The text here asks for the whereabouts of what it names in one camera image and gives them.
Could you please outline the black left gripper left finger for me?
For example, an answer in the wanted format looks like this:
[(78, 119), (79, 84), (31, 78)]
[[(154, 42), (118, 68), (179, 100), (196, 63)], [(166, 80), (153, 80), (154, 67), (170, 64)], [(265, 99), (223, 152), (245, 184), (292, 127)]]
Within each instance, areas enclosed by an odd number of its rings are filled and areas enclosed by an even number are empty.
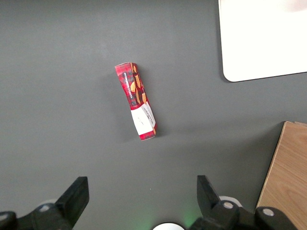
[(89, 202), (86, 176), (78, 177), (55, 203), (44, 203), (23, 217), (0, 213), (2, 230), (71, 230)]

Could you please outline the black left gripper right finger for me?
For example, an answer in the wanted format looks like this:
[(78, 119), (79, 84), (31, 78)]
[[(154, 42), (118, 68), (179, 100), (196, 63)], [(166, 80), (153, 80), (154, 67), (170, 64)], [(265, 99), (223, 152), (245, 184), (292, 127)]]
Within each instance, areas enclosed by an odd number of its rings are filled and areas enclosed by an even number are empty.
[(248, 212), (235, 202), (221, 200), (205, 175), (197, 176), (197, 201), (202, 217), (190, 230), (296, 230), (293, 222), (273, 207)]

